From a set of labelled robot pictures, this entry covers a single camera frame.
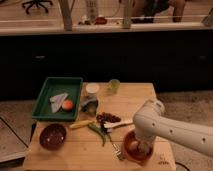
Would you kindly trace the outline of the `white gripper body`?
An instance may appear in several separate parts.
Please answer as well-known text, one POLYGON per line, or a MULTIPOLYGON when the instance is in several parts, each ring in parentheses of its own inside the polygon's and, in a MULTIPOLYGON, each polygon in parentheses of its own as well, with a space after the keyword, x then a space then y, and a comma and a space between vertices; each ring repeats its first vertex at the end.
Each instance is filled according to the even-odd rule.
POLYGON ((151 153, 153 149, 153 141, 151 139, 142 139, 138 141, 137 150, 144 155, 151 153))

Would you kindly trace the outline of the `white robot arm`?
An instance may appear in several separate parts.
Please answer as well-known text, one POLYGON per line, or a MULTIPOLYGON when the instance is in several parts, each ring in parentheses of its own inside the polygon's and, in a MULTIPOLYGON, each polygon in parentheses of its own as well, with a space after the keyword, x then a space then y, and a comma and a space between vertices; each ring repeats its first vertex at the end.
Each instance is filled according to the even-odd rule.
POLYGON ((157 136, 213 157, 213 127, 186 123, 164 117, 165 106, 147 100, 133 116, 139 148, 147 151, 157 136))

